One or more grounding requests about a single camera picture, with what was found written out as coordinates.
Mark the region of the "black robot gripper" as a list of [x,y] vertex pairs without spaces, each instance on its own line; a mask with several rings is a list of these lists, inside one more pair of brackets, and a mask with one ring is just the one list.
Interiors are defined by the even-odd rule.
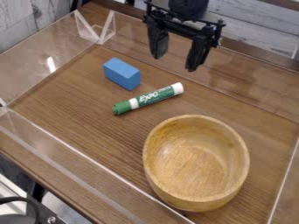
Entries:
[[[185,60],[185,69],[193,72],[204,63],[210,46],[220,45],[221,30],[225,21],[208,12],[209,0],[144,0],[145,18],[156,19],[162,28],[192,39]],[[158,60],[168,51],[168,31],[148,26],[149,51]]]

